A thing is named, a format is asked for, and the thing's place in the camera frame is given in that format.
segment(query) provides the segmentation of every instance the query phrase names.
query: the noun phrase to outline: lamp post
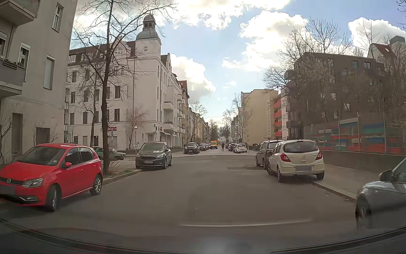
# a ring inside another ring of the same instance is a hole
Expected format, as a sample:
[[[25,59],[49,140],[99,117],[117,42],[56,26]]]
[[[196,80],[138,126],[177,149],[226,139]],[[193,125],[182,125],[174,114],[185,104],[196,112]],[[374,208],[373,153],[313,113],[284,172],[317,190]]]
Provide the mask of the lamp post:
[[[136,135],[135,136],[135,138],[134,138],[134,142],[135,142],[135,144],[134,144],[134,151],[136,152],[136,154],[137,154],[137,125],[136,126],[134,126],[134,135]]]

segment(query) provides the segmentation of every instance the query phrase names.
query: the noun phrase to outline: license plate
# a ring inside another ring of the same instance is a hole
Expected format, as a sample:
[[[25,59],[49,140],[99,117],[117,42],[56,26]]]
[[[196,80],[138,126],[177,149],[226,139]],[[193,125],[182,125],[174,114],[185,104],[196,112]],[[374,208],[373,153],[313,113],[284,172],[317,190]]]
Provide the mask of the license plate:
[[[0,186],[0,193],[4,195],[15,195],[15,186]]]
[[[296,171],[311,171],[313,166],[296,166]]]

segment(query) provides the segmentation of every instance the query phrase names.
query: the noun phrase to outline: taillight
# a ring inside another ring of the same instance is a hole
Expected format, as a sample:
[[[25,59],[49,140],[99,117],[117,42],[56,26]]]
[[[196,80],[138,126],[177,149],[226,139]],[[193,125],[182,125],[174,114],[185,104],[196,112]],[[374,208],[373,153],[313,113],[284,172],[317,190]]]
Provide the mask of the taillight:
[[[281,159],[282,161],[290,162],[290,159],[289,159],[288,156],[285,155],[285,154],[280,154],[280,159]]]

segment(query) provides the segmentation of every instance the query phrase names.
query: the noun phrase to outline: side mirror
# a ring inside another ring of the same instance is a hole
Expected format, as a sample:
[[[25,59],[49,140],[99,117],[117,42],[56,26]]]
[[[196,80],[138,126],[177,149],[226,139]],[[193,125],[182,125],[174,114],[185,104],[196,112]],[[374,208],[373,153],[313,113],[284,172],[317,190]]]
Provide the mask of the side mirror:
[[[384,172],[381,172],[379,175],[380,181],[381,182],[391,182],[392,180],[392,170],[386,170]]]

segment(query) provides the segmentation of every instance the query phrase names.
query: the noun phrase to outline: road marking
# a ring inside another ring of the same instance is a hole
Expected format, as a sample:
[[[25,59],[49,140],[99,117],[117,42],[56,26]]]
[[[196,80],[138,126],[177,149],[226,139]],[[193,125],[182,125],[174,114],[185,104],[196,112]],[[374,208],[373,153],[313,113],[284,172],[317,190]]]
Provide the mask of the road marking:
[[[252,227],[252,226],[275,226],[275,225],[288,225],[310,222],[311,219],[297,220],[297,221],[284,221],[284,222],[270,222],[270,223],[255,223],[255,224],[181,224],[180,226],[185,227]]]

